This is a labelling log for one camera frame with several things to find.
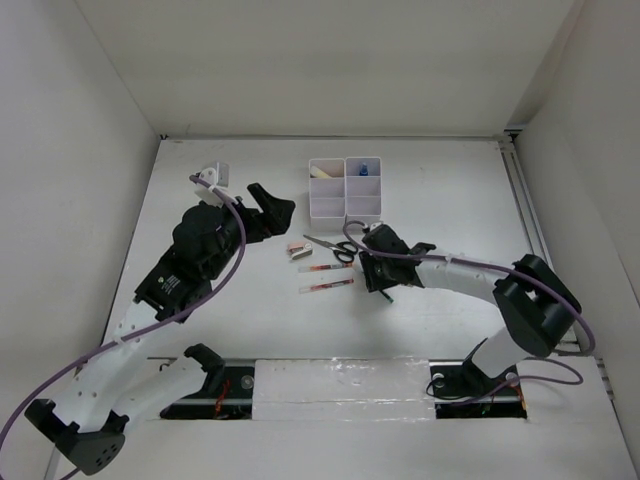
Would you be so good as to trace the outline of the yellow highlighter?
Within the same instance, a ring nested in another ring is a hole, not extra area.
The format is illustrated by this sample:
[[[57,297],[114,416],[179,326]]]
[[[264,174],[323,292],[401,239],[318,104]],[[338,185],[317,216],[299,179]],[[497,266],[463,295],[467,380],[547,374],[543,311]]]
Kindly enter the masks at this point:
[[[309,170],[310,176],[317,179],[331,179],[332,176],[317,166],[312,166]]]

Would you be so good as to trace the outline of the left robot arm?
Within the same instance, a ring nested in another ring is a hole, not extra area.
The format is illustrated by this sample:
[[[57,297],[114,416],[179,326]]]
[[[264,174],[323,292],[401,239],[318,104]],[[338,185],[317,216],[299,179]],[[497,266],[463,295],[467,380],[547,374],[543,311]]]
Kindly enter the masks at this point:
[[[214,204],[188,209],[172,232],[172,244],[140,283],[111,340],[75,367],[72,383],[50,399],[33,399],[26,418],[83,474],[106,468],[127,433],[148,413],[222,387],[225,361],[202,343],[188,347],[154,377],[132,387],[152,351],[175,337],[191,313],[234,274],[247,245],[287,232],[292,200],[249,185],[254,208],[211,188]]]

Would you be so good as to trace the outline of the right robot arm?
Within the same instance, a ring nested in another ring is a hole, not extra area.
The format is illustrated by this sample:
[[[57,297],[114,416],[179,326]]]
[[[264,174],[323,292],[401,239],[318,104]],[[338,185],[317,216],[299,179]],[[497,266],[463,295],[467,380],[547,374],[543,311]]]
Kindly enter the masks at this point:
[[[485,394],[529,357],[547,358],[579,321],[582,307],[549,265],[532,254],[511,267],[446,254],[433,244],[410,247],[388,225],[363,228],[360,262],[370,292],[396,286],[439,289],[495,306],[503,327],[482,340],[443,385],[452,397]]]

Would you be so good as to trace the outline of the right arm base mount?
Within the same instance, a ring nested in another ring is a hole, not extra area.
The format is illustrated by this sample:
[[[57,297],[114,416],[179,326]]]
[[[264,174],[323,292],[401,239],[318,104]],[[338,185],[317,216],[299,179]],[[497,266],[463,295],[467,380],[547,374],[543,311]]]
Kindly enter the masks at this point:
[[[425,393],[434,400],[437,419],[528,417],[515,365],[495,378],[481,372],[470,357],[431,361],[429,371]]]

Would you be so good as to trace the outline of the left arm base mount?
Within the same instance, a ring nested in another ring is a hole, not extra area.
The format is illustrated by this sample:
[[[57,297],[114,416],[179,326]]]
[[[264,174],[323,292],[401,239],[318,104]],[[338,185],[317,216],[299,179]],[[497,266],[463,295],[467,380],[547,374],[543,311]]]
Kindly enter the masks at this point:
[[[254,360],[227,360],[224,371],[209,374],[202,388],[172,403],[163,420],[251,420],[255,386]]]

